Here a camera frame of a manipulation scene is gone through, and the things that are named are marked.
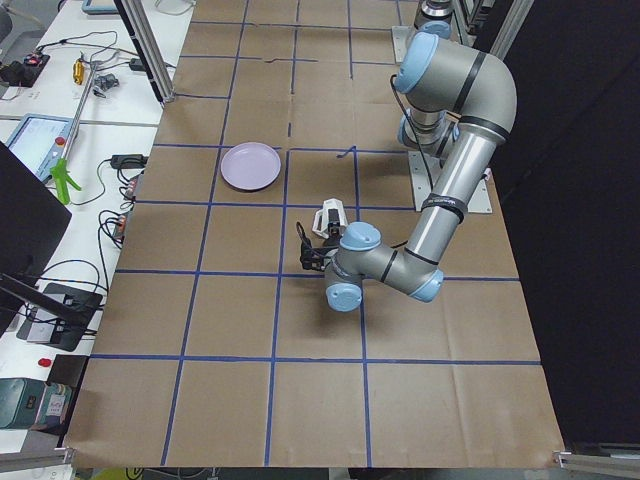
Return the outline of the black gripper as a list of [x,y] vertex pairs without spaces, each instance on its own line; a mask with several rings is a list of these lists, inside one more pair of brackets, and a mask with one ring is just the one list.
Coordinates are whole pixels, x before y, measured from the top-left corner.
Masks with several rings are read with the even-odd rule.
[[324,271],[329,260],[330,253],[339,247],[341,234],[341,220],[338,209],[328,210],[326,239],[322,246],[316,247],[306,236],[301,237],[300,263],[303,270]]

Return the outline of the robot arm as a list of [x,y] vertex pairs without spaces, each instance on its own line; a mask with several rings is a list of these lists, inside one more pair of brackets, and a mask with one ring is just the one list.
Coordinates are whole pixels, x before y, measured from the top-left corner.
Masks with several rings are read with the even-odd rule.
[[420,2],[399,71],[390,78],[402,111],[399,142],[440,167],[427,176],[430,191],[417,204],[421,216],[408,241],[384,244],[373,225],[348,222],[335,198],[315,214],[322,247],[296,228],[301,265],[323,273],[335,311],[360,306],[364,278],[432,301],[444,281],[439,262],[496,148],[509,138],[517,109],[513,77],[496,56],[451,40],[450,12],[446,1]]

